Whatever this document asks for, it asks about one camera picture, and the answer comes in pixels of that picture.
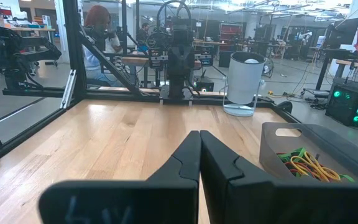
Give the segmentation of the yellow rubber band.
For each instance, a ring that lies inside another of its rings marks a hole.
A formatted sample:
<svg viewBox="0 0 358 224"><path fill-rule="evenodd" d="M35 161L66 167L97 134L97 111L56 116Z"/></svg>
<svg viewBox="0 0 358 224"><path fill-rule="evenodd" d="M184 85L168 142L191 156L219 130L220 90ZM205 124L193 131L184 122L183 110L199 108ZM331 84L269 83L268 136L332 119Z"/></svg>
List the yellow rubber band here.
<svg viewBox="0 0 358 224"><path fill-rule="evenodd" d="M340 182L341 179L339 174L329 169L327 167L322 166L315 157L313 157L308 151L305 152L303 158L299 157L302 161L305 161L309 164L314 171L319 175L318 180L322 182Z"/></svg>

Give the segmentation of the black computer with green lights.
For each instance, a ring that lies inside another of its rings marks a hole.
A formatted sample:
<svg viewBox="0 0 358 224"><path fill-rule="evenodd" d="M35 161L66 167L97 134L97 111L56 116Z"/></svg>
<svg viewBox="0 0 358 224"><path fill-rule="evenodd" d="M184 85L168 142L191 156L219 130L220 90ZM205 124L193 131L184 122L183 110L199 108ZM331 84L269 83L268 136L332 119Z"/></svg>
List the black computer with green lights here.
<svg viewBox="0 0 358 224"><path fill-rule="evenodd" d="M325 115L345 126L358 127L358 82L335 77Z"/></svg>

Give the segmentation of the black vertical frame post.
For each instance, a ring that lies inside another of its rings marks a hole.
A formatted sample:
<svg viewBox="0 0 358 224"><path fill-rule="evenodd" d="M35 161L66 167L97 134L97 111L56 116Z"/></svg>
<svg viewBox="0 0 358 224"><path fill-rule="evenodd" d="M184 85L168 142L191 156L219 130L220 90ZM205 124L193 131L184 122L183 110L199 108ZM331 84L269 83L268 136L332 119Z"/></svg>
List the black vertical frame post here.
<svg viewBox="0 0 358 224"><path fill-rule="evenodd" d="M83 100L86 96L86 72L80 34L80 15L77 0L62 0L67 32L70 67L76 70L74 97Z"/></svg>

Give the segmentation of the black frame bracket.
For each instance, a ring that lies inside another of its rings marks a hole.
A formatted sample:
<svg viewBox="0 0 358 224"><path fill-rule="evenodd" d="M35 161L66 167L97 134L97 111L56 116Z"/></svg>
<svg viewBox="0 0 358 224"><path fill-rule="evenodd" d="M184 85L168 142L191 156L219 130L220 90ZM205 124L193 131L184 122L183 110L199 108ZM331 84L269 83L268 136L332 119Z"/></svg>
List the black frame bracket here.
<svg viewBox="0 0 358 224"><path fill-rule="evenodd" d="M283 101L277 105L278 109L291 113L293 109L293 104L291 101Z"/></svg>

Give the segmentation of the black monitor on stand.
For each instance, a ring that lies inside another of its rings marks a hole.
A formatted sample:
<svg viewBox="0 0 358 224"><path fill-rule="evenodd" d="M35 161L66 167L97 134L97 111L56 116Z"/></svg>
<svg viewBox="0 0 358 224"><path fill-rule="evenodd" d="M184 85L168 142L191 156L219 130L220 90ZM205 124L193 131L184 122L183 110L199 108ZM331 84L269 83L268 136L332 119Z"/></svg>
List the black monitor on stand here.
<svg viewBox="0 0 358 224"><path fill-rule="evenodd" d="M352 45L358 29L358 17L336 21L328 26L321 50L324 53L323 66L319 74L315 90L320 91L328 63L331 59L345 59L351 51L342 49L341 45Z"/></svg>

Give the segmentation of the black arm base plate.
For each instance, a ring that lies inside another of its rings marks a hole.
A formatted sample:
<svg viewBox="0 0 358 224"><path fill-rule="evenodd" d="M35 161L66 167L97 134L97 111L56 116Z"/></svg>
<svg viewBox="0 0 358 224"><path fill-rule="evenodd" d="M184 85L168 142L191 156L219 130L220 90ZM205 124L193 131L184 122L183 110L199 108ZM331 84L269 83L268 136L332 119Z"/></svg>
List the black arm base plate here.
<svg viewBox="0 0 358 224"><path fill-rule="evenodd" d="M181 103L192 101L194 94L187 86L164 85L161 87L159 98L163 102Z"/></svg>

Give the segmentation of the red rubber band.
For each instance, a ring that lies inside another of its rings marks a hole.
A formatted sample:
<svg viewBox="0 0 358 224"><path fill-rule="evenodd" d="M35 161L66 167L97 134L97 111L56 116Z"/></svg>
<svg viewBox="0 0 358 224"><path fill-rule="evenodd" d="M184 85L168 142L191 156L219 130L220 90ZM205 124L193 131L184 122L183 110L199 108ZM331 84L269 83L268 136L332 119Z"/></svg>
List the red rubber band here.
<svg viewBox="0 0 358 224"><path fill-rule="evenodd" d="M283 164L295 177L301 177L303 175L308 175L315 179L318 179L319 177L319 175L314 171L314 169L305 161L299 159L298 156L292 157L290 159L290 162L286 162Z"/></svg>

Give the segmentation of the silver frame bracket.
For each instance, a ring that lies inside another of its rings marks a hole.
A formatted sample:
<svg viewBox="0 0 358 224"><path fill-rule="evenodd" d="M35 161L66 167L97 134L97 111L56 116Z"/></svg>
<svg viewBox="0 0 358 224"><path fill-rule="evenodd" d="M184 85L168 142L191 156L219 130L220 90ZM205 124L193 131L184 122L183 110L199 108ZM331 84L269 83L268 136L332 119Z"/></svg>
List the silver frame bracket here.
<svg viewBox="0 0 358 224"><path fill-rule="evenodd" d="M71 104L71 99L76 83L76 70L70 70L68 75L67 84L65 86L65 91L62 96L62 101L60 103L60 109L67 109Z"/></svg>

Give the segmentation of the white cup with ball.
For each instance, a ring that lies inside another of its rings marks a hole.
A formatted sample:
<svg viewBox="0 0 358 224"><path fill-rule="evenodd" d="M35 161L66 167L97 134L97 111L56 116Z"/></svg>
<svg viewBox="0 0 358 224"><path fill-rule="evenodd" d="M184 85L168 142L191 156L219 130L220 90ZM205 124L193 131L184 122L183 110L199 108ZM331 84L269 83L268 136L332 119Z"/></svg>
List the white cup with ball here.
<svg viewBox="0 0 358 224"><path fill-rule="evenodd" d="M224 88L223 110L229 115L249 117L254 114L266 58L251 52L231 54L229 74Z"/></svg>

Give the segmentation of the black floor fan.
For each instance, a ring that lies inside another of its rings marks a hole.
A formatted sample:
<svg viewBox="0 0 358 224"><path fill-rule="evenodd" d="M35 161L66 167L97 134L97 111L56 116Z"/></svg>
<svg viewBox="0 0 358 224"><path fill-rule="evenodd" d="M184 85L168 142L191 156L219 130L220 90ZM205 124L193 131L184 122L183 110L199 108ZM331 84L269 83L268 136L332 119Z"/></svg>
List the black floor fan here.
<svg viewBox="0 0 358 224"><path fill-rule="evenodd" d="M262 75L271 78L274 70L274 62L271 58L266 58Z"/></svg>

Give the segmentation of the grey translucent plastic bin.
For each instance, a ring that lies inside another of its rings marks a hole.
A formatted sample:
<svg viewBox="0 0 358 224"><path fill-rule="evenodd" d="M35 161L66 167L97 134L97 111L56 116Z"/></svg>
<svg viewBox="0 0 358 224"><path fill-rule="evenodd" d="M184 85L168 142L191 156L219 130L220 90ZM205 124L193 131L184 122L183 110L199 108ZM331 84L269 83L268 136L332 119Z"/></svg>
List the grey translucent plastic bin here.
<svg viewBox="0 0 358 224"><path fill-rule="evenodd" d="M269 174L293 179L278 155L301 148L317 155L322 165L358 181L358 146L337 133L317 124L262 124L259 161Z"/></svg>

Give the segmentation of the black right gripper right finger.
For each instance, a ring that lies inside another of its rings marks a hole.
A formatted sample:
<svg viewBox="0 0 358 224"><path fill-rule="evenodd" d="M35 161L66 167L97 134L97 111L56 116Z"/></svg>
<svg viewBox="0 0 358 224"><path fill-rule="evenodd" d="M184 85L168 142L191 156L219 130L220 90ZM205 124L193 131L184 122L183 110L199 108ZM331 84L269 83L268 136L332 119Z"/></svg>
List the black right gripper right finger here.
<svg viewBox="0 0 358 224"><path fill-rule="evenodd" d="M201 178L216 224L358 224L358 183L278 179L201 131Z"/></svg>

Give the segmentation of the person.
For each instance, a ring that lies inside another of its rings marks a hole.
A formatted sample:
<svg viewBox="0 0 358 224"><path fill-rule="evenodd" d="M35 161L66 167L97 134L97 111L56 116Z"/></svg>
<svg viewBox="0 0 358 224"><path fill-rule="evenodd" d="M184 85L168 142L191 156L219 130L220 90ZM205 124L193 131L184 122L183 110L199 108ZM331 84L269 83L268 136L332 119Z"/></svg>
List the person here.
<svg viewBox="0 0 358 224"><path fill-rule="evenodd" d="M145 22L142 24L141 28L137 32L137 43L139 45L138 51L141 51L141 52L148 51L148 48L146 45L146 40L149 36L148 29L149 29L149 23Z"/></svg>
<svg viewBox="0 0 358 224"><path fill-rule="evenodd" d="M85 28L90 28L89 34L95 40L95 46L99 51L106 50L106 36L104 32L110 24L111 17L104 6L95 5L87 13L85 18ZM111 87L123 87L124 85L111 74L104 74L101 71L100 61L85 46L83 46L84 64L86 77L88 80L103 83Z"/></svg>

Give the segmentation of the black diagonal frame brace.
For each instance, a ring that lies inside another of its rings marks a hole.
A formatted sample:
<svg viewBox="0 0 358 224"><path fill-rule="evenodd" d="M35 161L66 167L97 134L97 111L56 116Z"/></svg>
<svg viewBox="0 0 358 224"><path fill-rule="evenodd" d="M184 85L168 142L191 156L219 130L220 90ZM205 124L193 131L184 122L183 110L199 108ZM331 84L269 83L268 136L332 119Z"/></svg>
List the black diagonal frame brace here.
<svg viewBox="0 0 358 224"><path fill-rule="evenodd" d="M95 45L95 40L89 36L85 28L79 24L79 34L81 44L84 45L98 60L101 68L106 67L133 95L149 96L148 93L142 91L135 83L132 83L128 75L120 71Z"/></svg>

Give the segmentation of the black floor box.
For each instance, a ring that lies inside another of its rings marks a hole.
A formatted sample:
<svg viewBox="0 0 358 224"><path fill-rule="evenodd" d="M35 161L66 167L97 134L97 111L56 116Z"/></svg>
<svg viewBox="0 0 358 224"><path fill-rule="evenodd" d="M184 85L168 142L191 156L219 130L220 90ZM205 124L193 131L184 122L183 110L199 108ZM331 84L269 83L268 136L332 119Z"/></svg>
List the black floor box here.
<svg viewBox="0 0 358 224"><path fill-rule="evenodd" d="M208 91L214 90L214 82L208 77L194 76L193 85L197 91Z"/></svg>

